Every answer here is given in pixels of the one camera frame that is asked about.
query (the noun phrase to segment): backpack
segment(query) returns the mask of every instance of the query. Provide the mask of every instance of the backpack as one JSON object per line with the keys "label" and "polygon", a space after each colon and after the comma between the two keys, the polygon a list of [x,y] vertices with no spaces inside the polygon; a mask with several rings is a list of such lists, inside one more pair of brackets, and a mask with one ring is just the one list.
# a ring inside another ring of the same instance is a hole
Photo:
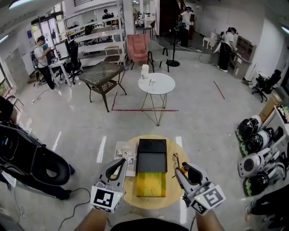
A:
{"label": "backpack", "polygon": [[38,67],[38,59],[35,56],[34,50],[32,52],[30,52],[30,57],[31,57],[33,67],[37,68]]}

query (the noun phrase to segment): round wooden table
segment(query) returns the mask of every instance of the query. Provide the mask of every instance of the round wooden table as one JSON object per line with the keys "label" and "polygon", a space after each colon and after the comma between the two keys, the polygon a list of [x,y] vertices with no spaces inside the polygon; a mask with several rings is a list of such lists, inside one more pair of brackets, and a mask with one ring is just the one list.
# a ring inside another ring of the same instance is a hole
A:
{"label": "round wooden table", "polygon": [[174,161],[172,155],[178,154],[180,165],[182,162],[189,162],[184,150],[174,141],[159,135],[142,135],[131,139],[129,142],[139,143],[140,139],[166,139],[167,140],[167,159],[168,159],[168,172],[166,174],[167,196],[166,197],[137,197],[137,177],[126,177],[124,188],[126,194],[124,200],[136,207],[144,209],[159,209],[164,208],[177,200],[184,194],[184,190],[181,189],[175,175],[173,168]]}

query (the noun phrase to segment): yellow box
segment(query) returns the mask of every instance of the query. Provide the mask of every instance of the yellow box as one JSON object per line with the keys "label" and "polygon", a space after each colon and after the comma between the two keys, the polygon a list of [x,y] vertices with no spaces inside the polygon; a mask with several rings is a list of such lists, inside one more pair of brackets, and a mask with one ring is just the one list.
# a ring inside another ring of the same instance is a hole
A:
{"label": "yellow box", "polygon": [[139,172],[137,174],[138,197],[166,197],[165,172]]}

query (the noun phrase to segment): black pants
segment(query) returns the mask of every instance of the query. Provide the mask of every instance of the black pants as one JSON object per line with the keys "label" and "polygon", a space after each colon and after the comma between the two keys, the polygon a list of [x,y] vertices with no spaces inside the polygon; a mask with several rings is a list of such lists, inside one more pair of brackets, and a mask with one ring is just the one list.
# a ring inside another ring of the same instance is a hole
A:
{"label": "black pants", "polygon": [[181,39],[181,46],[188,46],[189,42],[189,31],[185,28],[182,28],[182,39]]}
{"label": "black pants", "polygon": [[227,43],[222,42],[220,49],[220,58],[218,63],[218,66],[222,70],[228,70],[228,63],[231,53],[232,53],[231,47]]}
{"label": "black pants", "polygon": [[41,74],[42,74],[43,77],[45,78],[48,86],[49,86],[51,89],[54,89],[54,83],[53,83],[52,78],[51,78],[51,74],[50,74],[50,71],[49,71],[49,67],[46,66],[46,67],[38,68],[38,70],[41,72]]}
{"label": "black pants", "polygon": [[288,193],[289,185],[262,196],[256,201],[256,206],[252,208],[251,213],[254,215],[271,215],[284,212],[289,205]]}

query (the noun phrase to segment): black helmet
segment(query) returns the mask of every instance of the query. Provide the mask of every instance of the black helmet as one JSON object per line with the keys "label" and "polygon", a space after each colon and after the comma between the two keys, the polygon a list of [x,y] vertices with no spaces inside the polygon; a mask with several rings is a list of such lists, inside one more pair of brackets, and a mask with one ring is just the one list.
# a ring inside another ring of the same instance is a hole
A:
{"label": "black helmet", "polygon": [[256,196],[263,192],[269,185],[269,178],[265,172],[259,172],[243,182],[243,189],[246,196]]}
{"label": "black helmet", "polygon": [[237,138],[240,141],[246,140],[251,134],[256,133],[262,125],[260,116],[253,115],[249,119],[244,119],[236,129]]}
{"label": "black helmet", "polygon": [[271,130],[273,129],[266,129],[261,130],[256,134],[252,134],[249,136],[248,139],[243,141],[240,144],[240,151],[243,156],[247,156],[251,153],[257,153],[262,149],[266,148],[270,141]]}

